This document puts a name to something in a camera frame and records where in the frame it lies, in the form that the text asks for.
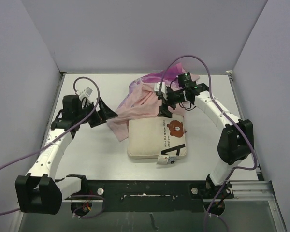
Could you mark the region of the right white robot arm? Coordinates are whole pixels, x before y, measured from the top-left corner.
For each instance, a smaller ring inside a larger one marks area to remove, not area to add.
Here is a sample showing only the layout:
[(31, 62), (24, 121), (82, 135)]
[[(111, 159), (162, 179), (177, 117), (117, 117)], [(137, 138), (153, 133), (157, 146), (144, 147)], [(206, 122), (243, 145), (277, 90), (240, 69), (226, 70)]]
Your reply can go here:
[(178, 75), (179, 89), (174, 90), (165, 82), (154, 84), (154, 92), (161, 106), (158, 117), (175, 119), (170, 108), (189, 102), (199, 108), (214, 123), (221, 132), (217, 145), (218, 162), (207, 176), (205, 191), (208, 196), (215, 198), (223, 192), (223, 184), (230, 178), (231, 173), (253, 150), (253, 125), (249, 120), (242, 120), (224, 107), (212, 92), (209, 84), (196, 83), (189, 72)]

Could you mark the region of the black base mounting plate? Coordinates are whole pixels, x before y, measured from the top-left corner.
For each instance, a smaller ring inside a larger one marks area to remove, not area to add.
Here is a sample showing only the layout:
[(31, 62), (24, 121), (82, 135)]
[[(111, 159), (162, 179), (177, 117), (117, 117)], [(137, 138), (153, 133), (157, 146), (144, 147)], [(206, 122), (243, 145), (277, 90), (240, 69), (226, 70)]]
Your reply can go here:
[(222, 214), (225, 199), (234, 198), (232, 185), (203, 181), (89, 180), (74, 194), (71, 212), (80, 218), (115, 212), (190, 211)]

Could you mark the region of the pink pillowcase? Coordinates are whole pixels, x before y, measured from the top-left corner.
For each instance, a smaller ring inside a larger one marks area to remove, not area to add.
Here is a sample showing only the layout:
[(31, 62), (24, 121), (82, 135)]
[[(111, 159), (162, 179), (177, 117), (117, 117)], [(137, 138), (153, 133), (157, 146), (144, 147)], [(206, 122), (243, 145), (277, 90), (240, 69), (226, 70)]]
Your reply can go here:
[(118, 117), (107, 121), (108, 127), (118, 141), (128, 138), (130, 120), (157, 116), (161, 101), (154, 92), (154, 84), (164, 78), (165, 84), (171, 85), (173, 90), (178, 90), (175, 79), (185, 72), (182, 64), (178, 63), (170, 67), (165, 75), (163, 75), (164, 71), (152, 72), (130, 83), (127, 96), (116, 109)]

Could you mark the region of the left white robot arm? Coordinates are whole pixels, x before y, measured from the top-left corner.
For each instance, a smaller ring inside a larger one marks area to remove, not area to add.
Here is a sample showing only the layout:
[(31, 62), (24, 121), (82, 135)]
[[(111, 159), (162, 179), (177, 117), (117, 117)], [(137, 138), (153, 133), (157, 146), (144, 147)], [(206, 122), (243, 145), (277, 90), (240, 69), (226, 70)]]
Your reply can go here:
[(88, 195), (85, 175), (69, 174), (56, 180), (58, 166), (82, 124), (88, 123), (93, 128), (118, 116), (102, 98), (98, 98), (96, 108), (87, 97), (66, 95), (62, 107), (51, 124), (45, 148), (30, 170), (15, 181), (19, 208), (23, 213), (55, 215), (63, 200), (72, 196), (82, 199)]

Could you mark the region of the cream pillow with bear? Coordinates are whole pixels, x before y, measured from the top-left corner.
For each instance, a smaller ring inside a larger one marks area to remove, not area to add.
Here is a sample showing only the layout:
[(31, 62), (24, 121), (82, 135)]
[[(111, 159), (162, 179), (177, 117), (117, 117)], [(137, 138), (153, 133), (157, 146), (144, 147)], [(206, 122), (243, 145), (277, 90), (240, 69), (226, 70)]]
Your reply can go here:
[(174, 164), (184, 158), (187, 146), (183, 116), (131, 120), (127, 154), (132, 159), (156, 159), (157, 165)]

